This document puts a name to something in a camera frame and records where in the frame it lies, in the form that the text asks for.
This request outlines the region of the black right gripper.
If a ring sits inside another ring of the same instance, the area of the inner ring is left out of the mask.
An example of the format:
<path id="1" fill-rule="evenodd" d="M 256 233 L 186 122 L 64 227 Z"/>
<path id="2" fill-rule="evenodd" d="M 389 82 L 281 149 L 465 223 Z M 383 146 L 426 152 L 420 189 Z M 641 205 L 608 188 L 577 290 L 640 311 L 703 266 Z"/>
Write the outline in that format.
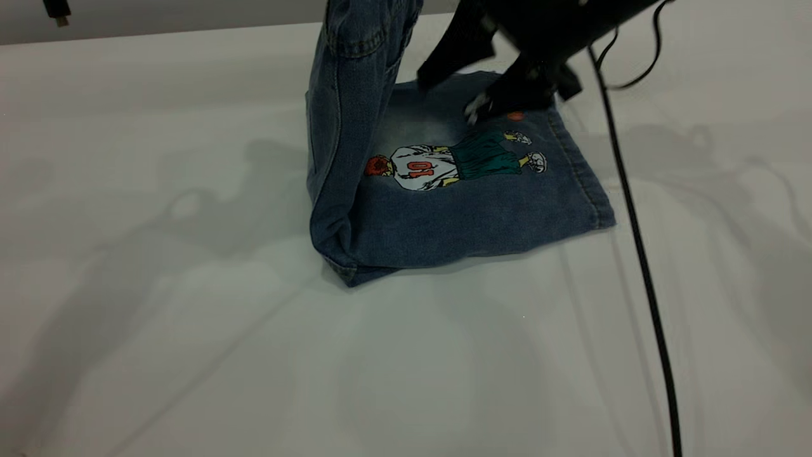
<path id="1" fill-rule="evenodd" d="M 439 43 L 417 71 L 419 89 L 433 89 L 458 70 L 495 55 L 504 35 L 519 55 L 466 106 L 476 124 L 513 112 L 549 108 L 582 90 L 572 55 L 610 30 L 608 1 L 461 1 Z"/>

